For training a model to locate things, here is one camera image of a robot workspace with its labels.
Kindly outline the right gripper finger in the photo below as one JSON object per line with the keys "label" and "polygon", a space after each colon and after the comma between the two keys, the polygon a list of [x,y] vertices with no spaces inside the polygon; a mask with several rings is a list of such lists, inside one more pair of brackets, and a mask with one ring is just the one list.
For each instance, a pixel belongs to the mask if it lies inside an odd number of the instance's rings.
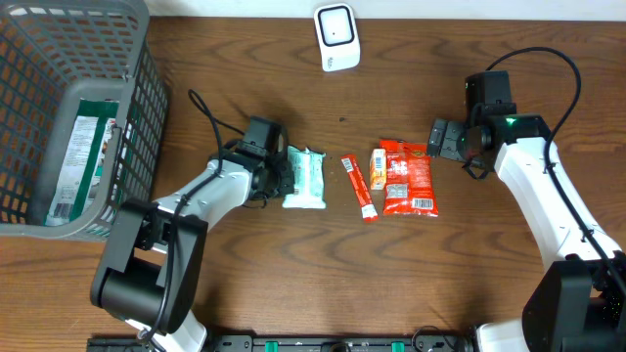
{"label": "right gripper finger", "polygon": [[426,146],[426,154],[430,157],[438,157],[442,148],[448,121],[444,119],[435,119],[428,137]]}
{"label": "right gripper finger", "polygon": [[455,161],[465,161],[465,137],[466,126],[462,122],[447,121],[439,155]]}

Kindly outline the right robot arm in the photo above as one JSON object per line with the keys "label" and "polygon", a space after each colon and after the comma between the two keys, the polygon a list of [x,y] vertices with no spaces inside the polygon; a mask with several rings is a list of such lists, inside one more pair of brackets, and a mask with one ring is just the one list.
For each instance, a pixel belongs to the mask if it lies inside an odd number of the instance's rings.
{"label": "right robot arm", "polygon": [[588,210],[536,113],[519,113],[509,76],[465,80],[465,122],[434,121],[426,152],[458,161],[482,180],[495,174],[513,194],[539,247],[543,279],[520,317],[475,328],[475,351],[622,351],[625,253]]}

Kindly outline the red and white snack packet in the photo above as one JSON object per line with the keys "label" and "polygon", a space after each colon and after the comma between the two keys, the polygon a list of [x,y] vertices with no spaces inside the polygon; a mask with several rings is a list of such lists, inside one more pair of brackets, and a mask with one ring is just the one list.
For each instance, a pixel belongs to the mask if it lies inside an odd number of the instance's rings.
{"label": "red and white snack packet", "polygon": [[355,192],[363,220],[365,222],[378,220],[378,213],[373,204],[373,200],[366,185],[363,173],[357,163],[356,156],[354,154],[346,154],[341,158],[341,162],[348,174],[350,183]]}

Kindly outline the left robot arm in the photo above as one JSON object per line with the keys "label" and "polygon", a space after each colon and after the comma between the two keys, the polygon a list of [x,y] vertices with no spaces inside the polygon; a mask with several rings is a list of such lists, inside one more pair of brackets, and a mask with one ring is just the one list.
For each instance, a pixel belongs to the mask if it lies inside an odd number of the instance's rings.
{"label": "left robot arm", "polygon": [[293,191],[285,126],[254,116],[241,140],[170,196],[131,198],[113,221],[91,287],[93,305],[138,331],[151,351],[200,351],[192,311],[208,231],[249,201]]}

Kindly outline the red snack bag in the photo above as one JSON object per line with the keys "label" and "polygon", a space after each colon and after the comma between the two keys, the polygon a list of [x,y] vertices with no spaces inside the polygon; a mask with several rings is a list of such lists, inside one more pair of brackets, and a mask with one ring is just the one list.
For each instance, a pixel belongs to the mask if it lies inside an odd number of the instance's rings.
{"label": "red snack bag", "polygon": [[386,154],[383,214],[437,217],[426,145],[381,140],[380,147]]}

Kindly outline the light green wipes pack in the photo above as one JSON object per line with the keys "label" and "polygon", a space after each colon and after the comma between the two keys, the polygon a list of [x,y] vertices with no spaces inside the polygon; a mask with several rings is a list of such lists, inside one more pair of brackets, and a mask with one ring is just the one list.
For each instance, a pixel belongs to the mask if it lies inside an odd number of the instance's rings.
{"label": "light green wipes pack", "polygon": [[294,183],[293,192],[285,196],[283,208],[326,209],[324,201],[323,162],[325,154],[308,148],[303,151],[288,146]]}

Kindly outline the green and white package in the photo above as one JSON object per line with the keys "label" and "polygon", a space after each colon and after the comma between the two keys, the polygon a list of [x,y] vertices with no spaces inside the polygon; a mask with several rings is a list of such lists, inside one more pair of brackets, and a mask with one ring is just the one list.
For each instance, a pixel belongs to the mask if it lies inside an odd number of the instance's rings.
{"label": "green and white package", "polygon": [[80,101],[45,226],[67,224],[94,202],[117,110],[114,101]]}

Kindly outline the orange and white snack packet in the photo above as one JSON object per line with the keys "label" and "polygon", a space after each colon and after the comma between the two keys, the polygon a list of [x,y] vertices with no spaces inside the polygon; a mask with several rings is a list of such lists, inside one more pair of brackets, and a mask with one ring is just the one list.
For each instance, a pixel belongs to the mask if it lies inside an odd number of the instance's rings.
{"label": "orange and white snack packet", "polygon": [[386,184],[385,149],[373,149],[370,160],[370,189],[381,191]]}

